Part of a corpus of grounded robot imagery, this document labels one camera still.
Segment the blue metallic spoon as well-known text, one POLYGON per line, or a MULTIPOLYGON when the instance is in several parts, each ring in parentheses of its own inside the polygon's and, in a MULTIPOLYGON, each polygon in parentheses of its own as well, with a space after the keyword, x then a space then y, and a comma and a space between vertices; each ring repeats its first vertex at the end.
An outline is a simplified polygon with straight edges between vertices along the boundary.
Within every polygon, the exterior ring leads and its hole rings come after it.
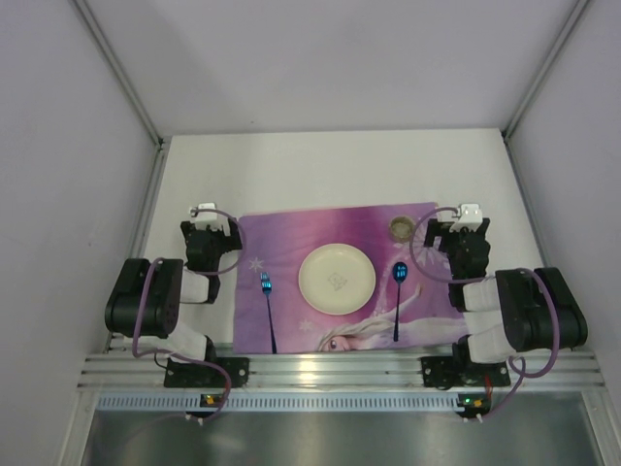
POLYGON ((400 305, 401 305, 401 289, 402 284, 406 280, 409 273, 408 266, 405 262, 399 261, 394 264, 392 268, 392 278, 397 285, 397 299, 395 306, 394 327, 393 327, 393 341, 397 343, 399 341, 399 329, 400 329, 400 305))

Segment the blue metallic fork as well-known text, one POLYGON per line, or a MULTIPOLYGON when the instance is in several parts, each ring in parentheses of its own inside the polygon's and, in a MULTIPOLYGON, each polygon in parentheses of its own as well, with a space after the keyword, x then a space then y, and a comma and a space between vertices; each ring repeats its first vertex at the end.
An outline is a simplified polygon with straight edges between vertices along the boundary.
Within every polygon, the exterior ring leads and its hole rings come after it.
POLYGON ((276 335, 275 335, 271 301, 270 301, 270 295, 273 291, 273 285, 272 285, 271 278, 267 272, 262 272, 260 274, 260 282, 261 282, 262 292, 266 299, 268 322, 269 322, 269 329, 270 329, 270 339, 271 339, 271 351, 272 351, 272 354, 277 354, 278 344, 277 344, 276 335))

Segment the purple printed placemat cloth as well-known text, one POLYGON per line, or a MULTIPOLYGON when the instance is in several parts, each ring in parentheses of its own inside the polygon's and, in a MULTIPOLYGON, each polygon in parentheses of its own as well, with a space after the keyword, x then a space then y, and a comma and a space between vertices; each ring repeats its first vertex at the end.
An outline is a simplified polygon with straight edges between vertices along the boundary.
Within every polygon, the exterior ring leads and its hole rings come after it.
POLYGON ((450 345, 468 332, 447 259, 411 227, 433 203, 248 215, 233 348, 302 353, 450 345))

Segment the cream round plate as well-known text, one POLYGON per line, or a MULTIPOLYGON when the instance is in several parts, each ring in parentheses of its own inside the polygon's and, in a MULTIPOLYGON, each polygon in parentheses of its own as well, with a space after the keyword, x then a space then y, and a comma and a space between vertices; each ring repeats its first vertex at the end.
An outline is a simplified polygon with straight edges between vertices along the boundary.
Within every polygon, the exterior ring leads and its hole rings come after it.
POLYGON ((376 288, 371 259, 351 245, 333 243, 310 252, 298 273, 305 301, 328 316, 346 316, 362 309, 376 288))

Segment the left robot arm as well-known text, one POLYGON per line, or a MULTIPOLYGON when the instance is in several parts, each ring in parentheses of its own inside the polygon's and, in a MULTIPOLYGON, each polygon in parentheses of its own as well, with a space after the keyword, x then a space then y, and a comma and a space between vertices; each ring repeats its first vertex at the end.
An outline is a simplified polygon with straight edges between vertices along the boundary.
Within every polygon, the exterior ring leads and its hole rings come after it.
POLYGON ((212 304, 222 256, 244 251, 244 231, 231 215, 210 205, 190 210, 180 224, 185 258, 127 259, 108 299, 104 321, 109 332, 128 338, 132 354, 167 355, 182 363, 217 360, 211 339, 180 320, 182 304, 212 304))

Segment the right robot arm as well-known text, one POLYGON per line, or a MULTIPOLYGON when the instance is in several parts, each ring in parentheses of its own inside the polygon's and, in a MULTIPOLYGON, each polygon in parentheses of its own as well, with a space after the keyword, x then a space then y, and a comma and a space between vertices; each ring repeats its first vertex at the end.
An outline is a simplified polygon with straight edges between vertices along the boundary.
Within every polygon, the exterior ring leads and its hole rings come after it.
POLYGON ((491 367, 532 350, 549 350, 548 362, 531 377, 551 370, 560 350, 582 347, 588 339, 587 320, 563 274, 556 267, 504 269, 487 273, 491 245, 486 239, 490 219, 477 215, 442 221, 435 210, 421 220, 423 246, 448 260, 445 283, 451 305, 474 326, 452 345, 462 370, 491 367))

